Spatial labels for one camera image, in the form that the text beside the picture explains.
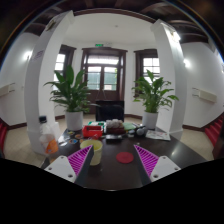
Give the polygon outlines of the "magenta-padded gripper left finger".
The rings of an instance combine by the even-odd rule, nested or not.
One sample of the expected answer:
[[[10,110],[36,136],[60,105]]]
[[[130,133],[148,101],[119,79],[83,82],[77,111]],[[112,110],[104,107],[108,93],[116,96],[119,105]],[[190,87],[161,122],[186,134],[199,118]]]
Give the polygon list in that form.
[[[62,155],[45,168],[56,176],[76,184],[82,184],[94,155],[93,146],[87,146],[68,157]]]

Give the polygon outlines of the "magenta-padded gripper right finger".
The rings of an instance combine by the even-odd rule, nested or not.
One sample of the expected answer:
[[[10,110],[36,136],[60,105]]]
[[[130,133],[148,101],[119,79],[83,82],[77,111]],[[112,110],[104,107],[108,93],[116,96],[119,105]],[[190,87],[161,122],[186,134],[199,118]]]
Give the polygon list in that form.
[[[135,145],[134,148],[143,185],[155,182],[180,170],[180,167],[165,155],[158,157],[138,145]]]

